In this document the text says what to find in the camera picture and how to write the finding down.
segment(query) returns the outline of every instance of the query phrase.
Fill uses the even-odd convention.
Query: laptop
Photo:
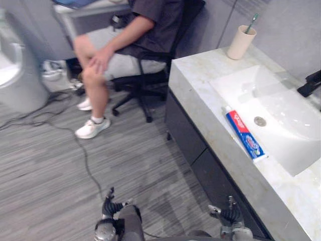
[[[98,0],[52,0],[55,4],[59,4],[70,9],[79,9]]]

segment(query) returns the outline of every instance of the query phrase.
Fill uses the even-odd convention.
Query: black faucet
[[[306,84],[297,91],[304,97],[308,97],[312,92],[321,85],[321,70],[309,75],[306,79]]]

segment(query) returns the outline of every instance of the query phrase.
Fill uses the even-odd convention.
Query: cup
[[[256,31],[253,28],[250,28],[249,32],[245,34],[247,28],[248,26],[246,25],[239,26],[231,46],[227,51],[227,56],[231,59],[241,59],[256,36]]]

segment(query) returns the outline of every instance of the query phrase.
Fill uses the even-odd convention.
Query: white sink
[[[292,176],[320,159],[320,111],[266,67],[253,66],[209,82]],[[256,117],[266,125],[256,124]]]

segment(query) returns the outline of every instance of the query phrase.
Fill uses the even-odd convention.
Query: gray trash can
[[[28,113],[42,107],[48,96],[34,55],[0,9],[0,102]]]

